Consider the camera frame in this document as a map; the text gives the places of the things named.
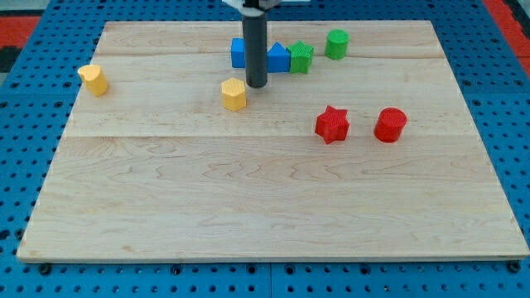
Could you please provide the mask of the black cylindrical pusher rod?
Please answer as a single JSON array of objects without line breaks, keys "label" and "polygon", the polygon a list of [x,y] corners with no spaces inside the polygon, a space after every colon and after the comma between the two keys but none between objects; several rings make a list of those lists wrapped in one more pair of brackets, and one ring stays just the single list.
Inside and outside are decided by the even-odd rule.
[{"label": "black cylindrical pusher rod", "polygon": [[246,83],[251,88],[267,84],[267,14],[243,16]]}]

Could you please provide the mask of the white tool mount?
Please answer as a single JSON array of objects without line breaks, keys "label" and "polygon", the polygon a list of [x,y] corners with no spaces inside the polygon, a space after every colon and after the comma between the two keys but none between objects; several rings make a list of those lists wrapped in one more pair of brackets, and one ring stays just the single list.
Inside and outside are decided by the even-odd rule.
[{"label": "white tool mount", "polygon": [[279,5],[282,0],[223,0],[223,3],[246,17],[259,17]]}]

